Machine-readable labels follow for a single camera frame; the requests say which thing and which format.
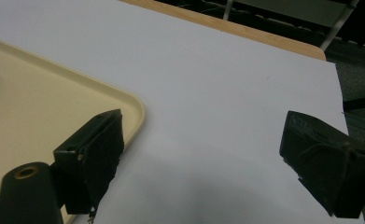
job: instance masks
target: chair leg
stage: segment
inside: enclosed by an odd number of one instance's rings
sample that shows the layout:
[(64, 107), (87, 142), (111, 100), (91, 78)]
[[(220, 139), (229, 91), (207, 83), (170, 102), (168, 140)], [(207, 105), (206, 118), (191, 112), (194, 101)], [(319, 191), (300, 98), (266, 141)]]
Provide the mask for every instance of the chair leg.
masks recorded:
[(232, 0), (228, 0), (226, 4), (225, 13), (223, 14), (223, 20), (227, 21), (232, 10)]
[(365, 108), (365, 98), (351, 101), (344, 101), (343, 108), (344, 111)]
[(350, 17), (351, 13), (353, 13), (354, 9), (357, 7), (357, 3), (359, 0), (353, 0), (349, 5), (345, 7), (343, 12), (340, 14), (337, 21), (333, 24), (332, 27), (330, 27), (330, 32), (327, 34), (327, 37), (325, 38), (324, 42), (321, 44), (321, 49), (325, 50), (330, 45), (330, 42), (333, 40), (333, 38), (339, 33), (340, 29), (344, 25), (344, 23), (347, 21), (348, 17)]

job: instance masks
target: screw hole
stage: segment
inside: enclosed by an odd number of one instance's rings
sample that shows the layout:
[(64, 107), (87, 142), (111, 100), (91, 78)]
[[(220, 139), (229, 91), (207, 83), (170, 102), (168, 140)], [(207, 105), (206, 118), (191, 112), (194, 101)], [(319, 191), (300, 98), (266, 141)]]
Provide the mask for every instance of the screw hole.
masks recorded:
[(27, 166), (21, 168), (18, 172), (16, 172), (16, 174), (14, 174), (14, 177), (16, 179), (25, 179), (33, 175), (36, 175), (38, 171), (39, 169), (36, 166)]

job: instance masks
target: beige tray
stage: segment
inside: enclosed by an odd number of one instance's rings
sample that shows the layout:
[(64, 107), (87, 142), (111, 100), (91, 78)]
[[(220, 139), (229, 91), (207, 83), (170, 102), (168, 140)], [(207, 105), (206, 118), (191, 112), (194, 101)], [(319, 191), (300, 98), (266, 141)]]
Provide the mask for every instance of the beige tray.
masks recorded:
[(51, 164), (68, 136), (116, 108), (128, 146), (145, 118), (135, 96), (0, 42), (0, 183), (27, 162)]

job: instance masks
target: dark floor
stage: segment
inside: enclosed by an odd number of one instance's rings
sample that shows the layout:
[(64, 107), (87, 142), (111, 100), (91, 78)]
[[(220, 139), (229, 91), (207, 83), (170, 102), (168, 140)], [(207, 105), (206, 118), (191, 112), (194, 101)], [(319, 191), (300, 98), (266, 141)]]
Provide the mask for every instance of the dark floor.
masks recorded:
[[(217, 18), (223, 17), (226, 0), (159, 0)], [(258, 8), (233, 4), (229, 21), (269, 33), (282, 35), (311, 45), (319, 46), (325, 38), (327, 27), (297, 21)], [(345, 101), (365, 97), (365, 46), (343, 42), (336, 38), (325, 51), (328, 62), (335, 63)], [(365, 108), (353, 110), (354, 118), (365, 119)], [(365, 143), (365, 129), (347, 119), (350, 136)]]

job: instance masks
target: white paper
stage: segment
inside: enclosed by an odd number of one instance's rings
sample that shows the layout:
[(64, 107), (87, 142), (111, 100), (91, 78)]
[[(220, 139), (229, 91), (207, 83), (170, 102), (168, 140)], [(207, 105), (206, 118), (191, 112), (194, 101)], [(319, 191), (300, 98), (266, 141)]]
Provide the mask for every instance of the white paper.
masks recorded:
[(115, 0), (0, 0), (0, 39), (146, 105), (95, 223), (363, 223), (278, 153), (289, 110), (346, 133), (334, 64)]

